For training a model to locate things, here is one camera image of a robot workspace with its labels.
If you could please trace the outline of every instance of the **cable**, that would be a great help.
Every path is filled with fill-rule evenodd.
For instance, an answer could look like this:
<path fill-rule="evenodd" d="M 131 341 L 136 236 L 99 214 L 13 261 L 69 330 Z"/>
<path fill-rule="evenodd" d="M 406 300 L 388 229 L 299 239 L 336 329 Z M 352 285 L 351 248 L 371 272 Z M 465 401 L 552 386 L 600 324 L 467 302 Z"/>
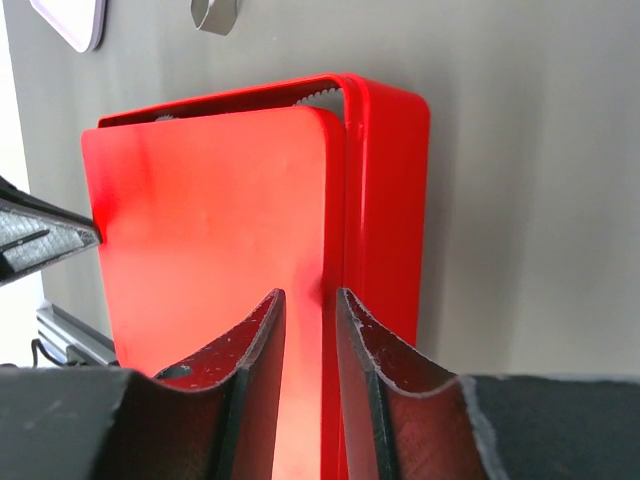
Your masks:
<path fill-rule="evenodd" d="M 73 363 L 60 362 L 53 355 L 47 352 L 47 349 L 44 348 L 44 345 L 42 344 L 39 338 L 35 338 L 31 340 L 31 354 L 33 355 L 33 368 L 36 368 L 38 366 L 38 350 L 40 351 L 40 353 L 44 358 L 46 358 L 47 360 L 49 360 L 51 363 L 53 363 L 58 367 L 67 367 L 67 366 L 75 365 L 75 363 L 77 363 L 77 362 L 73 362 Z"/>

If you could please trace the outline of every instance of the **wall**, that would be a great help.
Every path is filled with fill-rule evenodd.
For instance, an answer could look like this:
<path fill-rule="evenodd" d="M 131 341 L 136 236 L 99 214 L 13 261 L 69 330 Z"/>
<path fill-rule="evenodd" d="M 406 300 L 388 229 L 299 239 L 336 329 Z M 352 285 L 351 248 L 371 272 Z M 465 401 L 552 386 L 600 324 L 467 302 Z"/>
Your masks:
<path fill-rule="evenodd" d="M 0 175 L 22 190 L 29 191 L 27 168 L 22 149 L 20 118 L 16 102 L 9 43 L 0 9 Z M 39 273 L 0 287 L 0 363 L 30 366 L 30 342 L 38 336 L 35 311 L 42 301 Z"/>
<path fill-rule="evenodd" d="M 78 55 L 5 4 L 34 192 L 88 213 L 78 138 L 102 114 L 356 71 L 432 108 L 420 347 L 457 371 L 640 373 L 640 3 L 243 0 L 224 38 L 180 2 L 109 5 Z M 93 254 L 44 278 L 108 328 Z"/>

